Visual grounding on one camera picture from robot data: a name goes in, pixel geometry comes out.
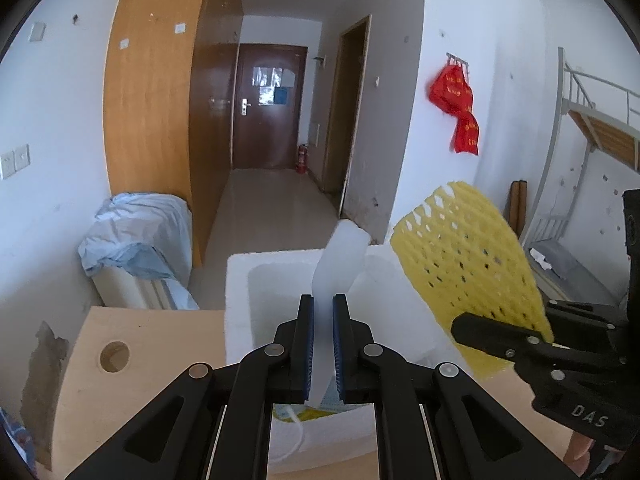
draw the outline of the bunk bed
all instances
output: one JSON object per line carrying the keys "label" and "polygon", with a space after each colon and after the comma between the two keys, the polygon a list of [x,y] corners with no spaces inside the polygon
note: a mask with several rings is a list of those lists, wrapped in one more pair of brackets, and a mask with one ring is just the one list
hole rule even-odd
{"label": "bunk bed", "polygon": [[[554,126],[540,186],[520,242],[530,260],[538,288],[549,299],[617,306],[620,298],[615,298],[562,246],[561,238],[574,212],[591,152],[601,150],[640,173],[640,131],[631,125],[630,120],[633,115],[640,116],[640,111],[631,106],[631,97],[640,98],[640,94],[605,79],[573,70],[566,60],[564,48],[559,48],[558,51],[558,97]],[[597,110],[584,88],[583,79],[608,85],[620,91],[621,96],[626,96],[626,122]],[[587,139],[587,145],[567,213],[554,215],[553,209],[540,210],[540,199],[547,184],[564,116],[569,116],[575,122]],[[542,254],[552,268],[543,269],[531,255],[532,249]]]}

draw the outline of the translucent white object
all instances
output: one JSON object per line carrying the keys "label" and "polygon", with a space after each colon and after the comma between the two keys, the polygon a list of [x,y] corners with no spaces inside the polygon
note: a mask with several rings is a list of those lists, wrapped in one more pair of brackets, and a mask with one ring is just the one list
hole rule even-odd
{"label": "translucent white object", "polygon": [[316,267],[311,292],[314,297],[314,354],[308,405],[318,408],[335,375],[333,299],[346,294],[364,270],[370,236],[350,220],[335,228]]}

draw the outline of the red plastic bag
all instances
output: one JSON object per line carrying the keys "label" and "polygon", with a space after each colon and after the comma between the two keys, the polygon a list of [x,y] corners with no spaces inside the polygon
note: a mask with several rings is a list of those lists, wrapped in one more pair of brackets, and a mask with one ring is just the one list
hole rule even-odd
{"label": "red plastic bag", "polygon": [[466,113],[458,119],[458,126],[454,134],[453,147],[456,153],[467,152],[478,154],[478,139],[480,128],[476,118],[471,113]]}
{"label": "red plastic bag", "polygon": [[438,74],[429,89],[429,101],[440,110],[455,117],[471,113],[474,95],[458,64],[448,64]]}

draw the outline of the doorway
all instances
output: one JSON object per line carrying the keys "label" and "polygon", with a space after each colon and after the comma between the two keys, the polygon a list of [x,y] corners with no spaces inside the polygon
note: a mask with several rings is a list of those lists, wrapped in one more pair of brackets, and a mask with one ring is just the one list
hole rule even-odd
{"label": "doorway", "polygon": [[321,189],[334,204],[338,214],[344,204],[358,126],[369,24],[370,16],[367,16],[340,35],[335,64]]}
{"label": "doorway", "polygon": [[240,45],[233,130],[233,167],[293,168],[298,148],[306,47]]}

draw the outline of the tile floor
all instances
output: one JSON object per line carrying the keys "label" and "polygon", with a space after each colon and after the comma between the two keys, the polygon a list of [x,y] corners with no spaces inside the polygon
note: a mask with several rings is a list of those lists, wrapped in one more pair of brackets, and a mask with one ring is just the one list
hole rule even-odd
{"label": "tile floor", "polygon": [[204,266],[189,290],[203,310],[225,307],[232,254],[325,247],[337,213],[307,175],[293,170],[233,170],[213,225]]}

